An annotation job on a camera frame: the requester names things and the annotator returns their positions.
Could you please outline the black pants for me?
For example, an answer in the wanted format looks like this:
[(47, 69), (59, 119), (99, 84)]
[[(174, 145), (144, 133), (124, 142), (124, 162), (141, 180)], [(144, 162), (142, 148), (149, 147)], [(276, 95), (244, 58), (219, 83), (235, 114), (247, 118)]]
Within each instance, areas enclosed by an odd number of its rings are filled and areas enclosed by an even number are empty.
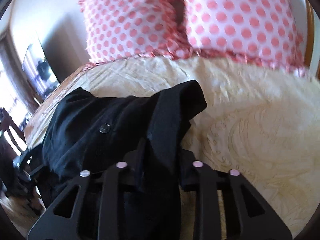
[(39, 185), (45, 206), (81, 171), (107, 169), (136, 150), (142, 140), (150, 143), (150, 155), (160, 170), (173, 171), (191, 119), (206, 107), (195, 80), (144, 98), (99, 98), (82, 88), (70, 92), (58, 104), (43, 142), (35, 148), (50, 170)]

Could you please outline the cream patterned bed cover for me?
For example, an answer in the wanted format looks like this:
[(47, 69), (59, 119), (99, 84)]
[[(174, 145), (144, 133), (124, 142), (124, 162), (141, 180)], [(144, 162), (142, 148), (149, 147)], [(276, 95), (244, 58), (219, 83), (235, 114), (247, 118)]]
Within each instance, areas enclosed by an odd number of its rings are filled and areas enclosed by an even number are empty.
[(43, 140), (57, 104), (78, 87), (98, 97), (147, 97), (188, 80), (201, 85), (207, 108), (192, 120), (183, 147), (216, 170), (239, 170), (298, 236), (319, 205), (315, 77), (198, 56), (80, 67), (32, 116), (24, 130), (27, 145)]

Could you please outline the dark framed window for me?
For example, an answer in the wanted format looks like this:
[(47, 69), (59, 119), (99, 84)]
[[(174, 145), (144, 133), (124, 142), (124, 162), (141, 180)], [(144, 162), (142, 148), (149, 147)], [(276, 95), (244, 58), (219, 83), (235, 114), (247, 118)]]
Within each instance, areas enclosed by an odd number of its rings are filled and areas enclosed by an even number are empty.
[(8, 32), (1, 34), (1, 122), (4, 112), (13, 124), (1, 129), (14, 152), (26, 150), (24, 129), (43, 101), (59, 86), (41, 44), (30, 44), (23, 60)]

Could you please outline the right pink polka dot pillow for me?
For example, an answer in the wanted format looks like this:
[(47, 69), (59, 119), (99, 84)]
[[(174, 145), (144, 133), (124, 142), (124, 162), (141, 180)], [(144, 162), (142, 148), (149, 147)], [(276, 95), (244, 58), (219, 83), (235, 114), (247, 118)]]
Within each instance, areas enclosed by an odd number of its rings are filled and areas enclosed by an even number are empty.
[(290, 0), (184, 0), (184, 31), (203, 57), (306, 74)]

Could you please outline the pink polka dot pillow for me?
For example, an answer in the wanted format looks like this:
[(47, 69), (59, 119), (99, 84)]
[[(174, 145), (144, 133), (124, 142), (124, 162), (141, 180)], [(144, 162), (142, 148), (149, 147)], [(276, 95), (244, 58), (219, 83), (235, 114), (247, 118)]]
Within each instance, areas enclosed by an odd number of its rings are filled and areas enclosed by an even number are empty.
[(185, 59), (183, 0), (79, 0), (89, 68), (133, 57)]
[(290, 0), (184, 0), (184, 31), (203, 57), (306, 74)]

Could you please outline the left pink polka dot pillow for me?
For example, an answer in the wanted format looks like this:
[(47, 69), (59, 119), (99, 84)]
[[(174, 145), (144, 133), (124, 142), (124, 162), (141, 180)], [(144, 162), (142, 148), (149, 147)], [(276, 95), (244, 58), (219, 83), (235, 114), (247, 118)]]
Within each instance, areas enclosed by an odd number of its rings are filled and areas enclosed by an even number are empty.
[(79, 0), (89, 68), (133, 57), (185, 59), (183, 0)]

